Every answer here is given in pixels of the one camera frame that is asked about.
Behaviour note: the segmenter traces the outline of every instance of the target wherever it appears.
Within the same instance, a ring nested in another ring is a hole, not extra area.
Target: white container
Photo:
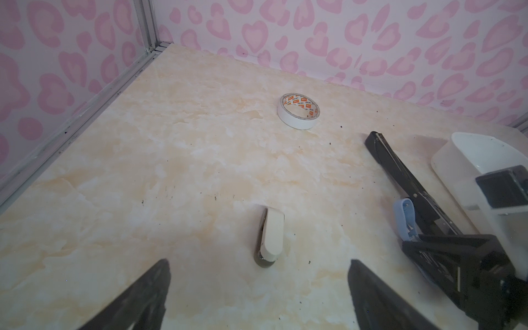
[[[492,209],[475,178],[516,165],[528,168],[528,158],[492,136],[456,132],[431,165],[479,232],[497,236],[515,275],[527,280],[528,206]]]

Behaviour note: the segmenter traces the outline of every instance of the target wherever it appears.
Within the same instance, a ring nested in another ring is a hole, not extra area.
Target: white tape
[[[301,109],[301,112],[294,111],[296,114],[293,114],[286,109],[286,106],[297,106]],[[297,129],[312,128],[317,122],[320,113],[317,103],[313,102],[309,97],[297,93],[284,94],[279,99],[279,105],[277,106],[277,114],[284,124]]]

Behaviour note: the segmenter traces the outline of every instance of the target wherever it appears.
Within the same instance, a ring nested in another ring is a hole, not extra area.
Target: wall
[[[526,0],[154,5],[164,41],[505,125],[527,110]]]
[[[0,181],[145,49],[131,0],[0,0]]]

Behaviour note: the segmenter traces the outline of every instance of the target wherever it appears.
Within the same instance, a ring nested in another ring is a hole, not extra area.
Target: beige marble surface
[[[319,104],[313,129],[277,117],[286,92]],[[163,329],[357,329],[350,259],[440,328],[476,329],[401,252],[372,130],[464,233],[431,156],[455,131],[528,154],[514,129],[171,45],[0,216],[0,328],[75,329],[167,258]],[[286,216],[269,269],[263,205]]]

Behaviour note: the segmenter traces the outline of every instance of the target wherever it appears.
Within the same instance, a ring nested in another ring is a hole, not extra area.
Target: pink wallpaper
[[[131,0],[0,0],[0,181],[144,52]]]
[[[167,42],[505,125],[527,111],[527,0],[154,6]]]

